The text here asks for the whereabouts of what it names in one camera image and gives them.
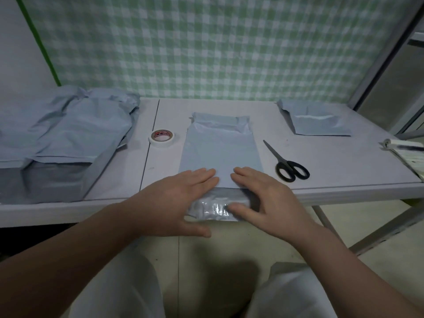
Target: white table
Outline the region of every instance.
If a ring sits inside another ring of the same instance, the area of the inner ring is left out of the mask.
[[[0,227],[80,222],[140,191],[159,98],[141,98],[140,116],[125,149],[115,153],[85,199],[72,203],[0,205]]]
[[[161,99],[158,106],[158,101],[142,101],[142,113],[128,148],[115,155],[84,201],[0,205],[0,227],[78,222],[154,181],[177,174],[192,112],[249,115],[264,172],[280,181],[274,169],[277,160],[263,139],[285,159],[310,171],[308,180],[286,184],[304,205],[314,206],[315,210],[323,204],[424,197],[424,183],[392,153],[380,148],[379,142],[393,137],[345,105],[329,105],[328,109],[342,117],[352,137],[295,135],[273,102]],[[147,136],[158,128],[176,132],[171,147],[149,148]],[[420,210],[408,210],[372,239],[360,241],[354,251],[360,253],[418,220]]]

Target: green checkered backdrop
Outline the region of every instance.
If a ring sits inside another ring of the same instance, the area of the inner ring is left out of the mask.
[[[346,103],[412,0],[23,0],[62,84]]]

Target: green and white gingham pattern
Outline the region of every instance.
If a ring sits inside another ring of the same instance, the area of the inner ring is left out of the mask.
[[[411,0],[23,0],[62,84],[347,102]]]

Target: scissors handle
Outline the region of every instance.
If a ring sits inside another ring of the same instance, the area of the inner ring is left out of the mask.
[[[275,171],[277,172],[277,175],[286,182],[294,182],[296,180],[296,176],[299,177],[301,180],[306,180],[310,177],[309,171],[299,163],[296,163],[294,161],[287,161],[286,164],[282,162],[278,162],[278,164],[275,166]],[[300,173],[296,168],[299,168],[304,174]],[[280,170],[286,171],[286,173],[290,176],[290,178],[285,177],[281,174]]]

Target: white tape roll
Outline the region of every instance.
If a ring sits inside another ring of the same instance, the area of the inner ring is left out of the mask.
[[[160,148],[166,148],[172,145],[175,141],[175,133],[167,129],[157,129],[149,136],[149,142]]]

